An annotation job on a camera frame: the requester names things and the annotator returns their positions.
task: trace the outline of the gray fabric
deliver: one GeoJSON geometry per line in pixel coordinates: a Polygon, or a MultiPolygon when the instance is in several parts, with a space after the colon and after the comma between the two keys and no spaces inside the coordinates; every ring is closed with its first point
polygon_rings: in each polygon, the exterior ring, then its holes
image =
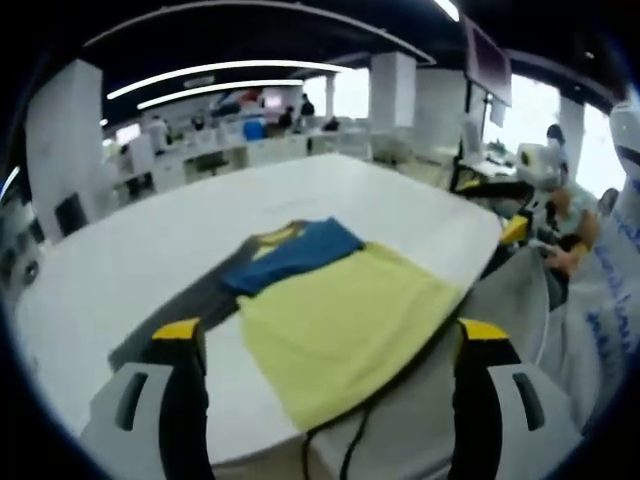
{"type": "MultiPolygon", "coordinates": [[[[567,301],[534,250],[522,249],[479,282],[460,316],[497,324],[509,333],[523,361],[540,367],[570,397],[578,428],[606,408],[628,371],[640,338],[640,188],[629,184],[602,224],[593,251],[569,283],[567,301]],[[547,296],[551,292],[553,303],[547,296]],[[548,317],[542,350],[540,342],[548,317]]],[[[356,449],[352,479],[444,478],[453,451],[453,345],[450,328],[424,364],[391,392],[371,415],[356,449]]],[[[318,434],[314,446],[337,473],[360,424],[352,415],[318,434]]]]}
{"type": "MultiPolygon", "coordinates": [[[[291,235],[286,239],[295,237],[307,223],[305,220],[296,220],[285,226],[284,228],[292,229],[291,235]]],[[[109,354],[108,361],[113,371],[117,371],[127,362],[138,361],[153,334],[164,325],[179,320],[200,318],[203,328],[208,331],[236,312],[238,304],[235,294],[225,288],[221,280],[232,269],[249,263],[262,243],[260,235],[249,237],[222,263],[175,295],[143,321],[109,354]]]]}
{"type": "Polygon", "coordinates": [[[572,399],[579,427],[598,418],[640,336],[640,198],[628,184],[551,315],[541,367],[572,399]]]}
{"type": "MultiPolygon", "coordinates": [[[[536,250],[527,248],[479,282],[459,316],[500,326],[522,360],[535,361],[548,302],[542,259],[536,250]]],[[[451,402],[458,334],[455,322],[447,325],[417,370],[374,408],[352,458],[350,479],[446,478],[455,442],[451,402]]],[[[313,441],[336,475],[361,418],[362,412],[357,412],[321,431],[313,441]]]]}

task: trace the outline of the pillar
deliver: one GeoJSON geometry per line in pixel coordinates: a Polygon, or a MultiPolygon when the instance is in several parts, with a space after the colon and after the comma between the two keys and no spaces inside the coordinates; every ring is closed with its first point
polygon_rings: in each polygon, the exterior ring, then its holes
{"type": "Polygon", "coordinates": [[[88,222],[102,218],[102,71],[76,60],[44,85],[29,103],[27,169],[33,207],[44,235],[63,235],[56,207],[77,194],[88,222]]]}
{"type": "Polygon", "coordinates": [[[336,74],[331,73],[327,75],[326,93],[326,110],[325,114],[327,118],[333,117],[333,101],[336,96],[336,74]]]}
{"type": "Polygon", "coordinates": [[[582,153],[584,137],[584,104],[579,104],[567,97],[560,97],[560,116],[558,124],[562,128],[567,141],[565,149],[569,157],[569,178],[576,179],[578,165],[582,153]]]}
{"type": "Polygon", "coordinates": [[[371,60],[369,118],[373,132],[413,127],[416,103],[416,60],[400,52],[371,60]]]}

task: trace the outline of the yellow cloth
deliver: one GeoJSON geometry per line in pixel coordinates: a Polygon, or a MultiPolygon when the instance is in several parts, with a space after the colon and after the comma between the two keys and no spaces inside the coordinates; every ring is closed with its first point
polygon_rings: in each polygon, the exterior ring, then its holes
{"type": "Polygon", "coordinates": [[[368,243],[238,301],[249,350],[287,414],[309,430],[389,382],[459,300],[459,288],[368,243]]]}

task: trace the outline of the white table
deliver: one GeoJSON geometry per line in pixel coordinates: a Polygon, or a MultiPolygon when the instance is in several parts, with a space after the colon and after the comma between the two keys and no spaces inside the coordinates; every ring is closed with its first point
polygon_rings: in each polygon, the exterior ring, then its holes
{"type": "Polygon", "coordinates": [[[506,165],[496,165],[495,163],[490,162],[489,160],[483,160],[480,163],[471,163],[471,162],[465,162],[465,160],[462,159],[460,160],[459,165],[469,168],[474,172],[479,173],[480,175],[485,176],[487,178],[493,178],[498,175],[512,176],[512,175],[515,175],[516,173],[515,167],[508,167],[506,165]]]}
{"type": "MultiPolygon", "coordinates": [[[[79,434],[111,377],[107,354],[247,236],[335,216],[467,290],[498,242],[495,215],[395,172],[336,154],[213,177],[91,224],[43,259],[19,300],[28,365],[62,423],[79,434]]],[[[212,463],[299,434],[245,348],[236,314],[207,334],[212,463]]]]}

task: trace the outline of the television screen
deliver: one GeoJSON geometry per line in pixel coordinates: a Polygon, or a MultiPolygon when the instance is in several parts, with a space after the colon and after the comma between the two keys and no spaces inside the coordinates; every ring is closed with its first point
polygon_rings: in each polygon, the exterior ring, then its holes
{"type": "Polygon", "coordinates": [[[467,78],[511,106],[511,60],[480,28],[465,18],[467,78]]]}

